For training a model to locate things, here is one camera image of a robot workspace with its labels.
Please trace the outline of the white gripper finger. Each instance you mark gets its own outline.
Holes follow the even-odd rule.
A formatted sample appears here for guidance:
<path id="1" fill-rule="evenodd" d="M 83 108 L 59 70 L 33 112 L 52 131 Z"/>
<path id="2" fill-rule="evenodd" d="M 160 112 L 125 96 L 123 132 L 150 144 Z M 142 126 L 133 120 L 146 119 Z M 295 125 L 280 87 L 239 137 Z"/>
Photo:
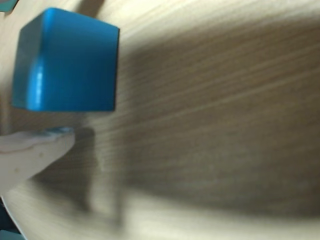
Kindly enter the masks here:
<path id="1" fill-rule="evenodd" d="M 0 195 L 42 172 L 75 144 L 70 127 L 22 131 L 0 137 Z"/>

